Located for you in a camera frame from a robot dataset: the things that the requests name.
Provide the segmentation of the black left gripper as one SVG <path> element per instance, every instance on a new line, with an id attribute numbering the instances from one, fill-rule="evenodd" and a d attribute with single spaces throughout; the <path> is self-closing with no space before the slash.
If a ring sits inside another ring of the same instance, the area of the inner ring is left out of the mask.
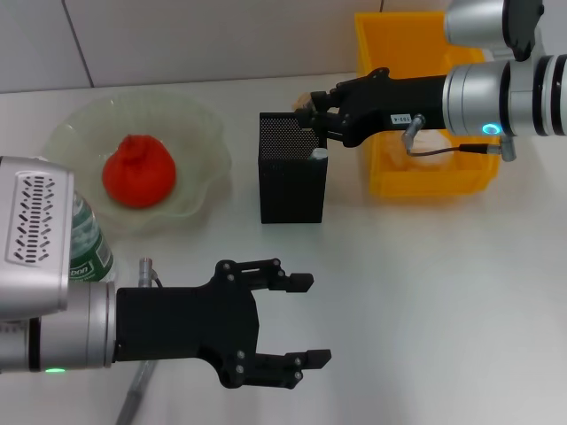
<path id="1" fill-rule="evenodd" d="M 305 370 L 324 368 L 331 351 L 255 355 L 259 319 L 251 290 L 306 293 L 314 281 L 311 274 L 287 275 L 280 259 L 224 260 L 199 287 L 120 288 L 114 360 L 201 359 L 228 389 L 292 390 Z"/>

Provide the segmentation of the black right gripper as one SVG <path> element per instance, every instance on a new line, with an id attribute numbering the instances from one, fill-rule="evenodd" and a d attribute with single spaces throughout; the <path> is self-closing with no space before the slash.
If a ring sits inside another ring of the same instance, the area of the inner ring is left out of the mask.
<path id="1" fill-rule="evenodd" d="M 443 90 L 446 76 L 392 79 L 387 68 L 337 84 L 329 91 L 310 93 L 313 109 L 298 109 L 299 127 L 340 141 L 346 148 L 360 146 L 386 131 L 403 131 L 416 115 L 425 129 L 444 129 Z M 318 112 L 338 108 L 338 113 Z"/>

